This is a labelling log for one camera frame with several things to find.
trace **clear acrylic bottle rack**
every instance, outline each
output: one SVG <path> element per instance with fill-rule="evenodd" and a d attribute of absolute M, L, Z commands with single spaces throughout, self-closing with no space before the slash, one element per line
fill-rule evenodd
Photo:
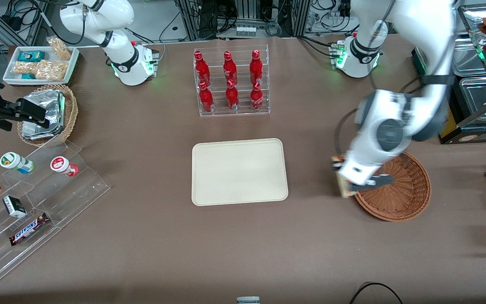
<path fill-rule="evenodd" d="M 204 60 L 209 65 L 211 74 L 210 90 L 213 94 L 213 102 L 215 110 L 206 112 L 202 109 L 200 102 L 200 88 L 198 84 L 198 74 L 196 72 L 196 60 L 193 61 L 194 81 L 196 84 L 196 97 L 198 100 L 198 110 L 200 116 L 234 116 L 234 115 L 249 115 L 249 114 L 269 114 L 271 112 L 270 100 L 270 51 L 267 44 L 260 46 L 226 46 L 222 48 L 203 48 L 194 49 L 202 52 Z M 262 60 L 262 93 L 263 105 L 260 111 L 251 110 L 251 72 L 250 64 L 252 60 L 252 51 L 260 51 L 260 60 Z M 230 51 L 232 58 L 237 66 L 238 84 L 236 88 L 239 93 L 239 109 L 236 111 L 228 108 L 226 100 L 226 78 L 224 77 L 224 52 Z"/>
<path fill-rule="evenodd" d="M 7 170 L 0 177 L 3 190 L 0 193 L 0 279 L 110 189 L 97 172 L 87 167 L 80 150 L 69 141 L 47 142 L 25 157 L 35 164 L 31 173 Z M 68 177 L 52 171 L 50 162 L 56 156 L 64 156 L 77 164 L 78 174 Z M 20 199 L 27 215 L 20 219 L 9 216 L 3 203 L 6 195 Z M 9 237 L 43 213 L 50 221 L 11 246 Z"/>

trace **white bottle with green cap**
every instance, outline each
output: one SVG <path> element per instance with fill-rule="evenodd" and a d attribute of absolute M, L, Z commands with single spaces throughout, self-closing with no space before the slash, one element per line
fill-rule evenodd
<path fill-rule="evenodd" d="M 16 170 L 20 173 L 27 174 L 33 171 L 35 164 L 21 157 L 20 154 L 14 152 L 7 152 L 1 156 L 1 167 L 6 169 Z"/>

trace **brown wicker basket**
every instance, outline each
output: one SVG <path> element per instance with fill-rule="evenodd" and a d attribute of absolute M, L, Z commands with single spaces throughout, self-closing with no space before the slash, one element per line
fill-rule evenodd
<path fill-rule="evenodd" d="M 379 219 L 400 222 L 420 215 L 430 201 L 430 180 L 415 157 L 404 152 L 383 164 L 376 174 L 389 174 L 390 185 L 360 191 L 355 199 Z"/>
<path fill-rule="evenodd" d="M 78 115 L 78 104 L 76 103 L 76 98 L 74 97 L 73 91 L 71 91 L 71 89 L 64 84 L 43 85 L 42 87 L 36 89 L 35 92 L 49 89 L 60 90 L 65 96 L 65 129 L 52 141 L 52 144 L 61 144 L 71 135 L 71 132 L 73 132 L 76 117 Z M 50 140 L 50 138 L 45 138 L 42 140 L 29 141 L 22 136 L 22 127 L 23 123 L 19 122 L 17 127 L 18 136 L 26 144 L 40 147 Z"/>

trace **white plastic tray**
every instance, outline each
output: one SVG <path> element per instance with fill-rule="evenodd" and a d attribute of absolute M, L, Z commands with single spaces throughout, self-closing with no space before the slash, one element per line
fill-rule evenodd
<path fill-rule="evenodd" d="M 212 142 L 192 149 L 192 202 L 196 206 L 283 201 L 288 183 L 282 142 Z"/>
<path fill-rule="evenodd" d="M 69 47 L 71 52 L 71 58 L 69 60 L 69 67 L 67 68 L 67 72 L 65 73 L 65 77 L 62 81 L 50 81 L 46 79 L 22 79 L 22 75 L 17 75 L 12 72 L 12 67 L 14 67 L 14 63 L 18 60 L 18 57 L 21 52 L 29 52 L 29 51 L 44 51 L 44 59 L 46 60 L 54 60 L 59 61 L 56 56 L 56 53 L 52 50 L 50 46 L 19 46 L 14 50 L 12 57 L 10 58 L 10 62 L 5 70 L 5 74 L 3 75 L 3 81 L 8 84 L 15 84 L 15 85 L 45 85 L 45 84 L 65 84 L 69 83 L 71 79 L 71 75 L 73 74 L 73 70 L 75 68 L 76 62 L 78 61 L 78 56 L 80 55 L 80 51 L 78 48 Z"/>

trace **wicker basket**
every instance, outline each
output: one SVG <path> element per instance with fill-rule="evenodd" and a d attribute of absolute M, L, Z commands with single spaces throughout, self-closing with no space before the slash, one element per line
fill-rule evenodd
<path fill-rule="evenodd" d="M 389 174 L 390 185 L 360 191 L 355 199 L 370 214 L 390 222 L 407 221 L 420 215 L 430 201 L 430 180 L 415 157 L 404 152 L 386 162 L 376 174 Z"/>
<path fill-rule="evenodd" d="M 69 89 L 69 87 L 64 84 L 43 85 L 42 87 L 36 89 L 35 92 L 49 89 L 60 90 L 65 96 L 65 129 L 52 140 L 52 144 L 61 144 L 71 135 L 71 132 L 73 132 L 73 128 L 76 123 L 76 117 L 78 115 L 78 104 L 76 103 L 76 98 L 74 97 L 73 91 L 71 91 L 71 89 Z M 17 128 L 18 136 L 26 144 L 40 147 L 48 142 L 50 139 L 52 139 L 44 138 L 42 140 L 29 141 L 22 136 L 22 127 L 23 123 L 19 122 Z"/>

